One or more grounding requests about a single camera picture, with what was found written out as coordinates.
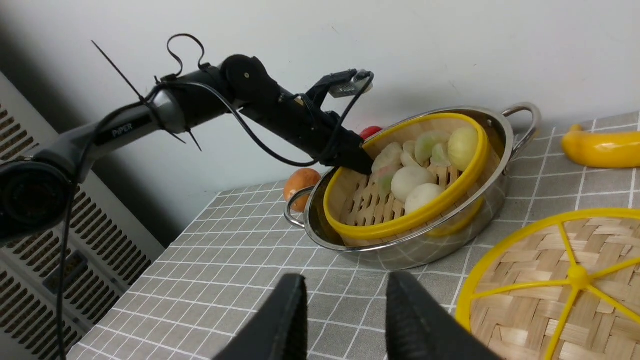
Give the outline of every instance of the table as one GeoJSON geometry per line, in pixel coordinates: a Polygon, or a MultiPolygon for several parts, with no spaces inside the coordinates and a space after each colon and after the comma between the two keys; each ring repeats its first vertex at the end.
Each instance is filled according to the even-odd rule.
{"type": "MultiPolygon", "coordinates": [[[[638,113],[584,124],[636,131],[638,113]]],[[[543,218],[584,208],[640,207],[636,170],[596,170],[562,154],[566,128],[544,129],[511,167],[500,215],[454,254],[409,270],[450,313],[473,266],[543,218]]],[[[307,278],[309,359],[385,359],[388,275],[318,247],[282,217],[284,182],[219,194],[68,355],[69,359],[210,359],[279,278],[307,278]]]]}

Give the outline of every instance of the toy tomato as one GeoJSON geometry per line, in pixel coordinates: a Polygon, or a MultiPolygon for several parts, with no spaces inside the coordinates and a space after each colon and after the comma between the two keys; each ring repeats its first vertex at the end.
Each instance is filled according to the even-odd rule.
{"type": "Polygon", "coordinates": [[[360,137],[364,140],[370,138],[373,134],[376,134],[378,131],[381,131],[382,127],[380,126],[369,126],[368,128],[362,130],[360,133],[360,137]]]}

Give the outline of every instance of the radiator vent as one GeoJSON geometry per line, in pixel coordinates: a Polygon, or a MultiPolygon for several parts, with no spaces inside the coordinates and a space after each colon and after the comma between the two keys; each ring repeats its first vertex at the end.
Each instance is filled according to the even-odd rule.
{"type": "MultiPolygon", "coordinates": [[[[0,74],[0,164],[56,137],[0,74]]],[[[5,343],[9,338],[0,337],[0,347],[15,351],[3,358],[57,357],[55,294],[60,281],[68,350],[164,250],[93,173],[76,189],[71,230],[63,279],[61,225],[0,249],[0,329],[14,341],[5,343]]]]}

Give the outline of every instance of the toy banana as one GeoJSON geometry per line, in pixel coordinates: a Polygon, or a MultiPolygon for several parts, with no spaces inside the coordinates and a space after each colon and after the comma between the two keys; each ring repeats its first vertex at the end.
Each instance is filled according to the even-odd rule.
{"type": "Polygon", "coordinates": [[[640,132],[592,134],[573,125],[562,139],[567,158],[595,168],[640,167],[640,132]]]}

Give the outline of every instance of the yellow steamer rim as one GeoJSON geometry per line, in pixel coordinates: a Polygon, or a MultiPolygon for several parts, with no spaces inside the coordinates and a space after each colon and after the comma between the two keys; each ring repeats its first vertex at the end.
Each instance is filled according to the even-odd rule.
{"type": "Polygon", "coordinates": [[[471,271],[456,319],[505,359],[640,357],[640,210],[529,225],[471,271]]]}
{"type": "MultiPolygon", "coordinates": [[[[484,129],[472,118],[468,116],[464,116],[462,114],[457,113],[438,113],[431,115],[423,115],[420,117],[416,117],[414,119],[410,119],[404,122],[401,122],[397,125],[394,125],[382,133],[376,135],[371,140],[364,143],[363,148],[369,153],[371,156],[377,156],[379,151],[374,148],[374,144],[384,140],[394,133],[405,129],[411,126],[419,127],[423,122],[429,122],[433,120],[442,120],[442,119],[458,119],[464,121],[464,123],[473,127],[478,133],[478,145],[476,148],[476,153],[471,161],[469,167],[460,175],[457,180],[451,183],[446,190],[438,196],[433,202],[428,205],[425,205],[423,208],[418,211],[414,211],[413,213],[400,216],[393,220],[387,220],[380,224],[374,225],[347,225],[342,223],[338,217],[339,214],[334,214],[331,211],[330,201],[333,191],[335,191],[336,184],[339,182],[342,176],[345,176],[346,172],[351,172],[352,170],[340,168],[336,171],[335,175],[329,182],[327,189],[324,193],[323,206],[324,212],[326,214],[326,219],[328,223],[335,229],[337,233],[339,233],[343,237],[357,239],[357,240],[374,240],[380,238],[386,238],[389,236],[395,236],[406,231],[410,231],[418,226],[424,225],[430,220],[436,218],[438,215],[442,214],[446,210],[448,210],[454,203],[462,197],[477,181],[478,177],[482,174],[484,167],[486,165],[490,145],[486,132],[484,129]]],[[[407,138],[403,139],[404,141],[408,140],[416,140],[416,138],[407,138]]]]}

